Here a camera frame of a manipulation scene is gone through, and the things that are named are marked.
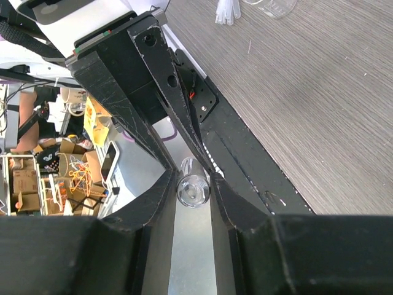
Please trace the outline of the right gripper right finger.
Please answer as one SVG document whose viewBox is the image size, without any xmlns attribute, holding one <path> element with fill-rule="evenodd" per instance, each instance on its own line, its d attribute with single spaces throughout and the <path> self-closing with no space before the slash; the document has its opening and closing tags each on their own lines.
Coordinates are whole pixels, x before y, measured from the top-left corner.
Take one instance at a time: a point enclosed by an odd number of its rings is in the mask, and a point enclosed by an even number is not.
<svg viewBox="0 0 393 295">
<path fill-rule="evenodd" d="M 275 218 L 211 175 L 211 222 L 218 294 L 294 294 Z"/>
</svg>

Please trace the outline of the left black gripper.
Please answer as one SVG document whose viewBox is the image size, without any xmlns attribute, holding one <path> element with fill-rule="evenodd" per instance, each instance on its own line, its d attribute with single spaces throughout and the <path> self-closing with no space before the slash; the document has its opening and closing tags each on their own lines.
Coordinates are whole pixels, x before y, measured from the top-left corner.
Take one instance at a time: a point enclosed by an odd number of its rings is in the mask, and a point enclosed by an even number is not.
<svg viewBox="0 0 393 295">
<path fill-rule="evenodd" d="M 150 123 L 169 116 L 203 168 L 214 172 L 196 115 L 158 20 L 130 15 L 76 42 L 66 60 L 76 81 L 165 169 L 173 159 Z"/>
</svg>

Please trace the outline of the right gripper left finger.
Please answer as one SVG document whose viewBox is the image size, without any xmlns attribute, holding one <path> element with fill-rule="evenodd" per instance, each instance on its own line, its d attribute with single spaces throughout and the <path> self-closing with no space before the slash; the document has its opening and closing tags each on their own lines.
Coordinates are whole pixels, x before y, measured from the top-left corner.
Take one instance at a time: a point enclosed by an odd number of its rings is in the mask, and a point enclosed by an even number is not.
<svg viewBox="0 0 393 295">
<path fill-rule="evenodd" d="M 103 219 L 113 234 L 93 294 L 167 294 L 179 173 L 166 170 L 135 200 Z"/>
</svg>

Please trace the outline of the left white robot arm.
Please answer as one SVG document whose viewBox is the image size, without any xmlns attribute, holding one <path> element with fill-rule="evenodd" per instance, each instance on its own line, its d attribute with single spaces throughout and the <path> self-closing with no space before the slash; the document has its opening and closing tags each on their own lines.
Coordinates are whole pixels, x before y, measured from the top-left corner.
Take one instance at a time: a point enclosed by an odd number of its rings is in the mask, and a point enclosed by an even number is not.
<svg viewBox="0 0 393 295">
<path fill-rule="evenodd" d="M 135 142 L 167 169 L 175 164 L 154 123 L 168 116 L 197 161 L 213 166 L 195 109 L 163 32 L 168 1 L 12 1 L 42 26 L 63 22 L 71 49 L 44 44 L 6 20 L 1 36 L 50 65 L 65 65 L 70 87 L 87 91 Z"/>
</svg>

